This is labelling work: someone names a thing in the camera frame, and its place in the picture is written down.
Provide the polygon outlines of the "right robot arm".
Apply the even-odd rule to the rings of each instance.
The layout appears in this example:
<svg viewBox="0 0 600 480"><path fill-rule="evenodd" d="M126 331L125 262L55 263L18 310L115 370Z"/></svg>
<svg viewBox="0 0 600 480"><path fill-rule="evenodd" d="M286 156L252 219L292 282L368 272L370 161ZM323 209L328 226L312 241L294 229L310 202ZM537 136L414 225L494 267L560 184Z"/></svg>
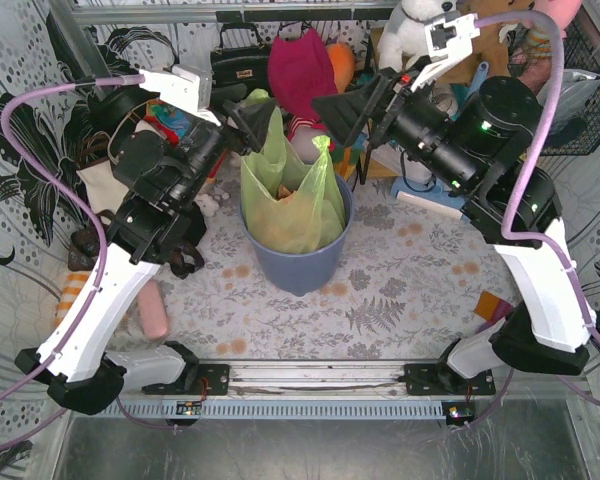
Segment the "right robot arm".
<svg viewBox="0 0 600 480"><path fill-rule="evenodd" d="M517 205L510 204L542 109L519 80L485 80L456 118L391 69L362 87L312 101L338 142L364 127L370 142L394 141L462 200L462 214L510 270L522 300L480 332L454 341L439 359L409 366L415 395L460 394L488 370L577 375L586 365L593 310L579 302L570 275L561 204L549 175L534 169Z"/></svg>

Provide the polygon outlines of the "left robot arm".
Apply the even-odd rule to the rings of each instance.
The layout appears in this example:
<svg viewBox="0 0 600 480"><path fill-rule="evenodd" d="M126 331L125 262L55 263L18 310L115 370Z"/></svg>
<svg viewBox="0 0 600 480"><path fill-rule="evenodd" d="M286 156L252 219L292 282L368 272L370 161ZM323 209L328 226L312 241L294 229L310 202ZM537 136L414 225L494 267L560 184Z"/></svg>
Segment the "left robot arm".
<svg viewBox="0 0 600 480"><path fill-rule="evenodd" d="M223 395L228 367L209 367L177 341L153 350L109 353L107 344L132 301L164 264L178 277L198 270L196 245L206 231L195 197L228 150L259 152L276 107L272 99L240 106L225 101L230 124L197 117L176 146L152 131L121 145L114 176L128 193L99 245L103 251L64 319L38 348L23 349L16 366L47 387L59 406L87 415L121 393Z"/></svg>

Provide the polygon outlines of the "green trash bag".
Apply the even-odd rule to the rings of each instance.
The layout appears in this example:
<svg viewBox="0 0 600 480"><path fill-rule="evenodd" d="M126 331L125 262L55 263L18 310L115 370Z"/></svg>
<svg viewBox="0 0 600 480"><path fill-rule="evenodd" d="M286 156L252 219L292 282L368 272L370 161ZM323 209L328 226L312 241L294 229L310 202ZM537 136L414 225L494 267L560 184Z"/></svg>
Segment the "green trash bag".
<svg viewBox="0 0 600 480"><path fill-rule="evenodd" d="M305 254L330 245L346 226L330 139L319 135L313 140L317 160L303 162L284 135L278 106L265 133L261 151L241 158L241 209L248 232L281 253Z"/></svg>

